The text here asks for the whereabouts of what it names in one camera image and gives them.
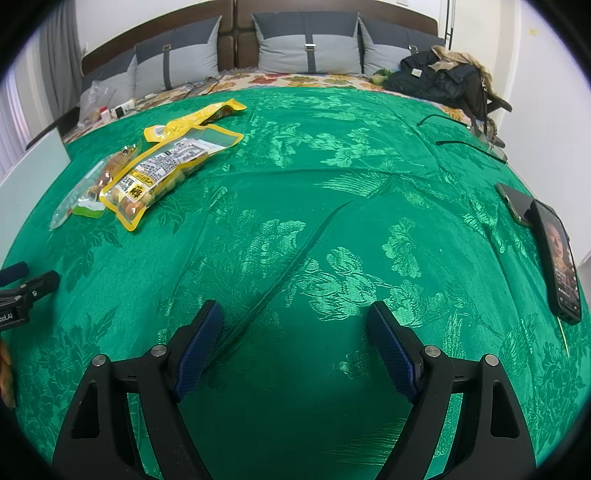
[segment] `green bedspread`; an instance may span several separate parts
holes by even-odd
[[[110,212],[48,231],[98,159],[149,125],[231,97],[248,110],[218,124],[244,140],[152,207],[135,232]],[[72,164],[6,261],[62,275],[59,291],[9,337],[17,416],[33,444],[51,458],[93,355],[119,360],[166,343],[211,298],[225,326],[180,406],[213,477],[373,479],[410,411],[365,330],[367,307],[385,300],[425,344],[460,358],[498,355],[545,457],[589,389],[589,312],[564,326],[568,358],[531,232],[494,185],[526,190],[465,145],[435,146],[477,141],[443,119],[415,126],[430,113],[441,112],[353,89],[252,89],[155,108],[68,145]],[[135,397],[139,448],[157,475]],[[430,475],[445,464],[456,397]]]

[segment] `brown headboard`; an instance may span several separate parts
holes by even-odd
[[[218,15],[222,16],[222,21],[220,22],[219,38],[217,40],[217,64],[219,70],[232,69],[235,67],[236,52],[234,36],[232,35],[234,31],[234,1],[213,0],[191,5],[131,28],[84,56],[82,58],[82,73],[92,72],[92,70],[105,64],[120,53],[133,48],[138,42],[155,37],[167,30],[217,17]]]
[[[222,16],[217,41],[219,70],[258,65],[258,41],[251,14],[285,11],[347,11],[437,35],[437,20],[379,0],[211,0],[175,10],[123,32],[82,58],[87,74],[120,53],[172,28]]]
[[[258,65],[259,46],[251,14],[306,10],[359,12],[362,17],[438,35],[437,20],[434,18],[378,0],[236,0],[236,66],[247,68]]]

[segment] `smartphone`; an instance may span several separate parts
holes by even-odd
[[[513,220],[522,226],[531,227],[530,207],[534,198],[503,183],[497,183],[495,187],[507,204]]]
[[[531,202],[532,223],[552,313],[572,325],[581,321],[581,301],[573,253],[564,225],[558,215],[539,200]]]

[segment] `yellow snack bag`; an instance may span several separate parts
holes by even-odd
[[[163,142],[169,137],[182,135],[189,128],[206,125],[224,116],[230,116],[234,112],[245,110],[246,106],[237,102],[233,98],[227,102],[218,102],[207,105],[206,107],[189,115],[171,120],[166,125],[153,125],[144,129],[144,137],[148,142]]]
[[[209,157],[236,145],[243,137],[217,125],[188,128],[131,161],[103,188],[100,201],[131,232],[154,202],[182,183]]]

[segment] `metal screw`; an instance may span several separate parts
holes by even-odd
[[[150,353],[152,356],[163,356],[166,353],[166,345],[154,345]]]
[[[97,355],[96,357],[94,357],[94,358],[92,359],[92,364],[93,364],[95,367],[100,367],[100,366],[101,366],[101,365],[103,365],[103,364],[104,364],[106,361],[107,361],[107,357],[106,357],[106,356],[104,356],[104,355],[102,355],[102,354],[100,354],[100,355]]]
[[[487,354],[484,357],[484,361],[492,367],[496,367],[499,364],[499,359],[492,353]]]
[[[425,353],[428,356],[432,356],[433,358],[437,358],[439,355],[441,355],[441,350],[436,347],[435,345],[427,345],[425,347]]]

